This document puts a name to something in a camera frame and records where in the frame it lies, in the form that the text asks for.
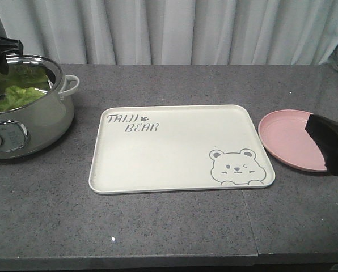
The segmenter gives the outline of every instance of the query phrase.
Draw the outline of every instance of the cooking pot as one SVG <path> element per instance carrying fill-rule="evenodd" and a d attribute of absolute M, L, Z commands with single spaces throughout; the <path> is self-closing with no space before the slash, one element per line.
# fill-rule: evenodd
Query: cooking pot
<path fill-rule="evenodd" d="M 31 75 L 24 74 L 40 67 L 48 77 L 49 90 L 41 98 L 19 108 L 0 112 L 0 159 L 16 158 L 43 149 L 62 136 L 72 123 L 74 107 L 70 95 L 78 90 L 79 78 L 63 75 L 52 60 L 33 55 L 6 57 L 9 74 L 24 67 L 19 79 L 24 87 L 34 86 Z"/>

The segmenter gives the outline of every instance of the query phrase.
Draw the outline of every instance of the granite countertop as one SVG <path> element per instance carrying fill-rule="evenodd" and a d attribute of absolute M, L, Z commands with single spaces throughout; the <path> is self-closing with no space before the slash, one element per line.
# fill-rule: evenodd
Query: granite countertop
<path fill-rule="evenodd" d="M 265 189 L 98 195 L 88 185 L 108 108 L 237 104 L 255 127 L 279 109 L 338 121 L 330 66 L 62 67 L 81 79 L 70 129 L 0 160 L 0 270 L 338 263 L 338 177 L 270 155 Z"/>

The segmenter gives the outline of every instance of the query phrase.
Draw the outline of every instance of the white pot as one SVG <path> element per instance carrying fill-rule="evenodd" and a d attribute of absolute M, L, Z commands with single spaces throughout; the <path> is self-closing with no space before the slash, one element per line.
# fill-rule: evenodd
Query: white pot
<path fill-rule="evenodd" d="M 9 65 L 26 63 L 41 66 L 52 83 L 51 90 L 23 107 L 0 113 L 0 159 L 34 153 L 62 136 L 74 116 L 71 94 L 78 90 L 79 78 L 63 76 L 60 66 L 44 57 L 8 57 Z"/>

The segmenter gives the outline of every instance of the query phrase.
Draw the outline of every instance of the lettuce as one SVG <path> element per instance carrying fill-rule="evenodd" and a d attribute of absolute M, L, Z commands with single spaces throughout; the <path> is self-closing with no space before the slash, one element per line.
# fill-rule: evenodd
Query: lettuce
<path fill-rule="evenodd" d="M 13 85 L 5 89 L 5 95 L 5 98 L 0 100 L 0 112 L 9 111 L 10 109 L 16 109 L 32 103 L 44 96 L 45 93 L 33 87 L 23 89 Z"/>

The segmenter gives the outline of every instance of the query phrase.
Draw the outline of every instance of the pot handle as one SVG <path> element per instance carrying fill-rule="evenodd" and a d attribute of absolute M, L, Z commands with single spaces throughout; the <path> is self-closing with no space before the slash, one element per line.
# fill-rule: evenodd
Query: pot handle
<path fill-rule="evenodd" d="M 69 86 L 69 84 L 72 81 L 75 81 L 76 84 L 72 88 L 67 89 L 67 87 Z M 65 97 L 65 96 L 72 95 L 75 92 L 77 92 L 78 86 L 79 86 L 79 78 L 77 76 L 75 76 L 75 75 L 65 75 L 63 87 L 58 92 L 58 94 L 59 94 L 60 97 Z"/>

